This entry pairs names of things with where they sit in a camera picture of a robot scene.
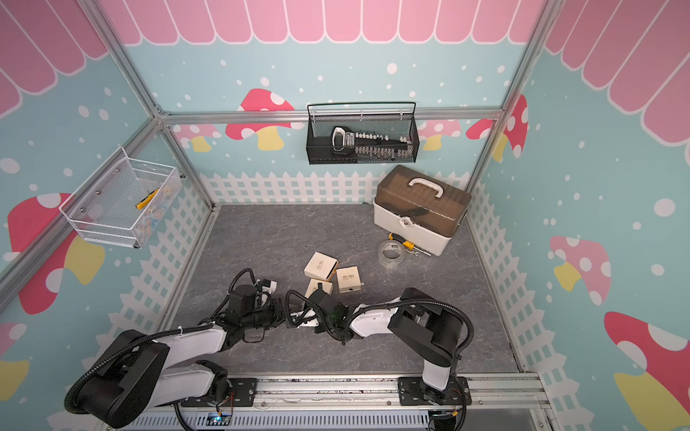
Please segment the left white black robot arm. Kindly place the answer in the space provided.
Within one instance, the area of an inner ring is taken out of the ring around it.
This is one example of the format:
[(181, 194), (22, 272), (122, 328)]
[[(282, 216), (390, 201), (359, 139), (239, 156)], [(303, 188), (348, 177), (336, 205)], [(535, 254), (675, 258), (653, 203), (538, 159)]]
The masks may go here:
[(282, 302), (273, 296), (276, 281), (258, 279), (251, 269), (239, 274), (249, 283), (234, 278), (221, 304), (194, 326), (122, 332), (69, 388), (65, 410), (122, 428), (148, 409), (171, 405), (179, 411), (192, 399), (212, 405), (221, 421), (223, 406), (235, 402), (239, 388), (208, 356), (249, 343), (252, 334), (263, 335), (284, 320)]

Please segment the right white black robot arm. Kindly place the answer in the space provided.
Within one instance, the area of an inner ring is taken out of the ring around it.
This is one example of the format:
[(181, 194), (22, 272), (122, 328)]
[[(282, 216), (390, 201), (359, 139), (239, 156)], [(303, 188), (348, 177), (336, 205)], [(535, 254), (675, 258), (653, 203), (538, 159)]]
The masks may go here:
[(315, 323), (346, 345), (354, 339), (393, 335), (423, 359), (422, 376), (407, 379), (404, 392), (422, 405), (460, 404), (465, 391), (456, 376), (462, 353), (474, 340), (474, 325), (462, 310), (416, 288), (385, 303), (350, 307), (319, 288), (310, 296), (295, 290), (285, 295), (287, 326)]

